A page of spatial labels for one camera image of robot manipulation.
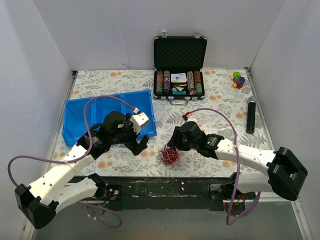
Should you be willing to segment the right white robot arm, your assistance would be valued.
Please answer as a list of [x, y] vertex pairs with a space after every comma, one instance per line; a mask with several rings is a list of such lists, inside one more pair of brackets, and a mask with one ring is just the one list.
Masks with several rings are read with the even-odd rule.
[[175, 127], [167, 145], [179, 151], [195, 150], [207, 158], [240, 163], [254, 169], [251, 174], [240, 173], [237, 180], [226, 186], [227, 195], [232, 199], [249, 192], [270, 192], [296, 201], [308, 175], [307, 169], [288, 148], [273, 151], [241, 144], [236, 146], [223, 136], [205, 134], [194, 121]]

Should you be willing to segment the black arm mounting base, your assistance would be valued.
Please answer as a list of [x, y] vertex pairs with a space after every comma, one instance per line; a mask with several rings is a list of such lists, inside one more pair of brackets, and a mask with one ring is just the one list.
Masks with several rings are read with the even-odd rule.
[[105, 176], [107, 195], [85, 197], [90, 203], [105, 203], [122, 210], [226, 210], [229, 201], [216, 191], [228, 184], [227, 177], [115, 177]]

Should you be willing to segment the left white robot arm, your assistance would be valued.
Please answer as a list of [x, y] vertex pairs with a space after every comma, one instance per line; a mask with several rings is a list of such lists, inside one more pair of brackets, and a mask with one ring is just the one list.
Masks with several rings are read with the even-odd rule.
[[103, 123], [90, 128], [78, 139], [70, 152], [42, 177], [29, 185], [20, 184], [14, 190], [18, 208], [23, 212], [35, 229], [48, 225], [62, 209], [86, 198], [102, 200], [108, 194], [107, 182], [93, 173], [78, 183], [66, 184], [82, 169], [92, 164], [112, 145], [123, 144], [135, 156], [147, 148], [149, 137], [137, 137], [142, 127], [149, 123], [148, 116], [122, 114], [112, 111]]

